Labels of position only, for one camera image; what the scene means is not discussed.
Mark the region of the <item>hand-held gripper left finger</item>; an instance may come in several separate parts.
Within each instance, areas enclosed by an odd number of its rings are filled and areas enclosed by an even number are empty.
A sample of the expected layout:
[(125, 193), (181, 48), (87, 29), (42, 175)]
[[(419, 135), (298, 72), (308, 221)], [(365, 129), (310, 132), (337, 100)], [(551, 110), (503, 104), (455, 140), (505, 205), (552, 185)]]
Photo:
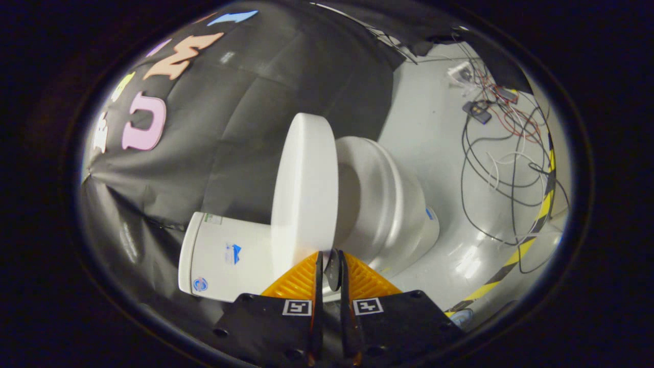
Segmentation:
[(216, 348), (260, 367), (310, 367), (323, 333), (323, 253), (293, 266), (262, 293), (243, 293), (214, 325)]

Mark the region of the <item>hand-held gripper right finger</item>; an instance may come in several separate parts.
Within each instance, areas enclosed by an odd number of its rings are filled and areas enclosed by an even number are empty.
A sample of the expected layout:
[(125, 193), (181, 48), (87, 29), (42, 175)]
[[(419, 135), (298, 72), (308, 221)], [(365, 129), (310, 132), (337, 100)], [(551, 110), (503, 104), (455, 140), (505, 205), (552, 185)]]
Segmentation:
[(403, 292), (343, 251), (338, 261), (342, 346), (353, 366), (417, 366), (463, 338), (422, 290)]

